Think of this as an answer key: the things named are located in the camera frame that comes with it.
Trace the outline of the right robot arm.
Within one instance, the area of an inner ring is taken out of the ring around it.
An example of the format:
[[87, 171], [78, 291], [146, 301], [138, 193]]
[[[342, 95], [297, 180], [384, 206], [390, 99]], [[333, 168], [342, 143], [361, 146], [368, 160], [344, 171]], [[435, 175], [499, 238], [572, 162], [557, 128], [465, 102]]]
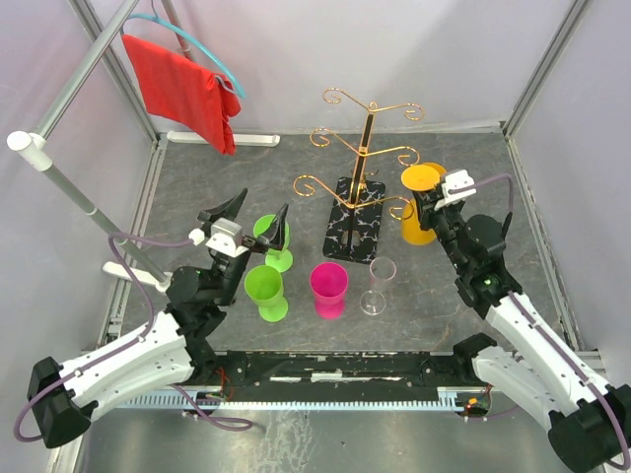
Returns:
[[461, 199], [438, 188], [413, 191], [419, 226], [435, 232], [456, 270], [465, 304], [519, 352], [517, 362], [489, 341], [451, 361], [453, 377], [479, 379], [504, 392], [544, 429], [558, 458], [573, 472], [602, 464], [630, 468], [630, 387], [613, 386], [591, 369], [547, 324], [507, 270], [512, 222], [477, 214], [465, 219]]

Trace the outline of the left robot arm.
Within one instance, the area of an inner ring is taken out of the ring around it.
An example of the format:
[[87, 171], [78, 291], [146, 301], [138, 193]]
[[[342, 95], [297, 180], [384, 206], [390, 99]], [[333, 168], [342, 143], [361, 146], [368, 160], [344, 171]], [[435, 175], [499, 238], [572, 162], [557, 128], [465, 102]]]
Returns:
[[163, 310], [151, 308], [147, 322], [96, 351], [63, 363], [46, 357], [34, 364], [28, 403], [13, 428], [18, 441], [29, 440], [21, 432], [28, 414], [39, 430], [34, 439], [53, 449], [80, 437], [105, 413], [138, 395], [215, 378], [217, 356], [208, 336], [234, 303], [250, 257], [281, 249], [288, 234], [289, 206], [283, 204], [260, 235], [245, 235], [236, 218], [246, 195], [242, 190], [199, 213], [200, 228], [181, 245], [205, 245], [212, 265], [177, 268], [168, 281], [169, 302]]

